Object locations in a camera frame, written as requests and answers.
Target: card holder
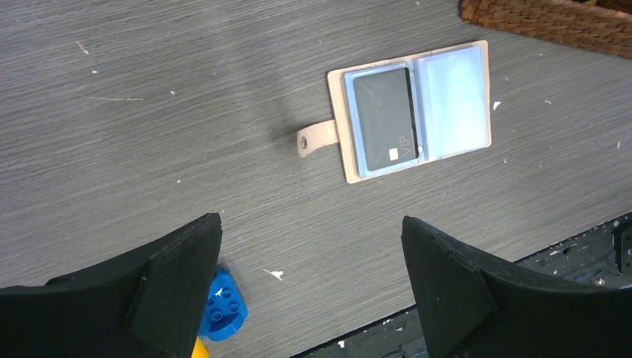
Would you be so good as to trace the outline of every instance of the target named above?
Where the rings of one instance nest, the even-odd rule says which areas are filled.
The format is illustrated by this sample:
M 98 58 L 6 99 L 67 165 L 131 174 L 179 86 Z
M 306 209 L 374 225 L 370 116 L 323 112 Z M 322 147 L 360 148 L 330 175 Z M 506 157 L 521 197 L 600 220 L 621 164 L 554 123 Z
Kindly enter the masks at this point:
M 491 145 L 487 41 L 331 71 L 334 119 L 297 133 L 299 155 L 340 143 L 349 183 Z

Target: beige card holder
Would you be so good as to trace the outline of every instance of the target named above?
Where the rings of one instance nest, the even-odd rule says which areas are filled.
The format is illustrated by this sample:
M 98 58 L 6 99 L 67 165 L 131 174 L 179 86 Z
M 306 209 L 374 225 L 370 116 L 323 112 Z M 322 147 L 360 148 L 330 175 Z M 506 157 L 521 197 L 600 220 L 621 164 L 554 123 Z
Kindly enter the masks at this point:
M 329 85 L 329 94 L 332 100 L 332 109 L 334 119 L 311 125 L 297 132 L 297 149 L 301 158 L 306 157 L 313 151 L 327 145 L 340 143 L 340 151 L 344 166 L 344 174 L 348 183 L 357 183 L 361 180 L 370 178 L 361 178 L 358 173 L 358 162 L 356 151 L 354 149 L 352 125 L 350 113 L 348 110 L 347 94 L 344 86 L 344 74 L 359 69 L 369 69 L 375 66 L 384 66 L 392 63 L 401 63 L 412 60 L 419 60 L 422 57 L 428 57 L 433 54 L 454 51 L 461 48 L 478 46 L 481 48 L 484 64 L 484 82 L 486 91 L 486 113 L 487 113 L 487 143 L 491 145 L 491 125 L 490 125 L 490 80 L 489 80 L 489 60 L 488 60 L 488 44 L 485 40 L 465 43 L 462 45 L 451 46 L 434 51 L 412 54 L 409 56 L 392 58 L 390 60 L 382 60 L 368 63 L 360 66 L 348 67 L 346 69 L 337 69 L 327 74 L 327 82 Z M 434 160 L 428 160 L 420 164 L 430 163 Z

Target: table surface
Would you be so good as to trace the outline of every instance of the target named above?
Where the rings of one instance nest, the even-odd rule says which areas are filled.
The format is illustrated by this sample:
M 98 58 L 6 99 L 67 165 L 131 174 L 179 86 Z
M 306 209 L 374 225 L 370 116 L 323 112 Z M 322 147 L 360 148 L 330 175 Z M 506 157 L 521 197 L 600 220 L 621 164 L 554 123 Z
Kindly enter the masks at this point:
M 515 260 L 632 210 L 632 62 L 465 24 L 456 1 L 0 3 L 0 286 L 218 212 L 250 317 L 214 358 L 412 305 L 404 215 Z M 354 185 L 335 146 L 299 159 L 329 70 L 480 39 L 490 148 Z

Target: black card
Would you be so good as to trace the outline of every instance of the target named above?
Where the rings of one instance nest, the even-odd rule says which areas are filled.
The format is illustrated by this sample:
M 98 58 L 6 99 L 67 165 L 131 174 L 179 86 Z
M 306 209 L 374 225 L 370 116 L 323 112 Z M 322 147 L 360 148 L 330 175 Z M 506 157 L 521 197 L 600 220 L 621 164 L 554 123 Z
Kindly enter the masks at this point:
M 367 169 L 375 171 L 419 157 L 408 69 L 353 81 Z

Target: white debris speck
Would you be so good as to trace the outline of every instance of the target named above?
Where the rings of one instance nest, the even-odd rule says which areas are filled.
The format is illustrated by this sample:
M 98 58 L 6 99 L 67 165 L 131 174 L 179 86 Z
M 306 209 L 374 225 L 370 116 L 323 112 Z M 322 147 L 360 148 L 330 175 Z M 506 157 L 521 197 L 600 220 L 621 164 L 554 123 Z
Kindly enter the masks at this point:
M 268 274 L 271 274 L 272 276 L 278 278 L 279 280 L 283 281 L 283 279 L 281 278 L 281 276 L 283 275 L 283 271 L 268 271 L 268 270 L 263 270 L 266 271 Z
M 107 98 L 107 97 L 90 97 L 90 99 L 98 99 L 99 101 L 142 101 L 142 98 Z
M 629 130 L 629 131 L 628 131 L 628 134 L 626 134 L 626 135 L 625 135 L 625 138 L 623 139 L 623 143 L 621 143 L 622 145 L 624 145 L 624 144 L 625 144 L 625 142 L 627 142 L 627 141 L 628 141 L 628 138 L 630 138 L 630 133 L 632 133 L 632 130 Z
M 81 51 L 83 51 L 84 54 L 90 54 L 88 50 L 86 50 L 86 48 L 83 47 L 83 45 L 81 45 L 79 41 L 75 41 L 75 43 L 77 44 L 77 46 L 79 46 L 79 48 L 81 48 Z

